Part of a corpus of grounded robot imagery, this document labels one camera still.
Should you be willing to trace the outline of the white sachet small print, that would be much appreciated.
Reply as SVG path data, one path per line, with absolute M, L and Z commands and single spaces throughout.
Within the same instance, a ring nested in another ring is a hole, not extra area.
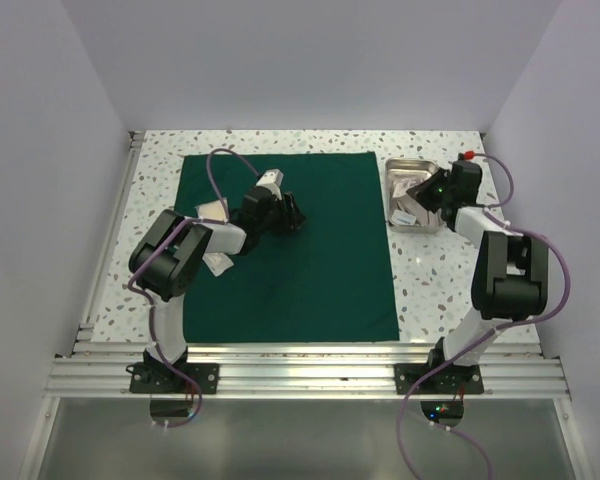
M 414 215 L 417 218 L 417 225 L 435 226 L 438 224 L 437 216 L 434 213 L 426 210 L 409 196 L 399 198 L 397 205 L 401 210 Z

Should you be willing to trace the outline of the cotton swab packet printed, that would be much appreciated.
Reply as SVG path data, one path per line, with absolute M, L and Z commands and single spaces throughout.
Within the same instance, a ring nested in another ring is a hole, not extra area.
M 423 173 L 397 175 L 391 181 L 391 195 L 393 198 L 402 198 L 408 195 L 408 191 L 419 186 L 427 179 Z

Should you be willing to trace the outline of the white sachet blue text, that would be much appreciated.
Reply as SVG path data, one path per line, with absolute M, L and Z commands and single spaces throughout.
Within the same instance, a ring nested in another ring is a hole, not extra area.
M 413 226 L 417 223 L 417 218 L 408 212 L 395 210 L 391 215 L 390 221 L 394 225 Z

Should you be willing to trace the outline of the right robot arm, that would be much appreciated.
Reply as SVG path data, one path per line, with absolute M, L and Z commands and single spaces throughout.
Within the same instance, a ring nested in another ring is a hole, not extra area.
M 408 195 L 478 249 L 470 287 L 471 308 L 430 351 L 425 379 L 448 392 L 461 370 L 474 367 L 508 327 L 544 312 L 548 299 L 548 247 L 490 218 L 477 202 L 482 168 L 461 154 Z

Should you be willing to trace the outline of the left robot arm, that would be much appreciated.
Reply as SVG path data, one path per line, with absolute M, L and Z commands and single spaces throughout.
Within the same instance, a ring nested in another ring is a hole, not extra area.
M 128 262 L 131 290 L 150 304 L 145 355 L 158 361 L 152 379 L 169 393 L 187 383 L 188 369 L 179 362 L 187 350 L 182 308 L 203 258 L 246 255 L 263 235 L 291 234 L 307 220 L 292 193 L 275 193 L 264 186 L 251 188 L 237 208 L 229 208 L 223 198 L 198 206 L 196 213 L 187 217 L 163 210 Z

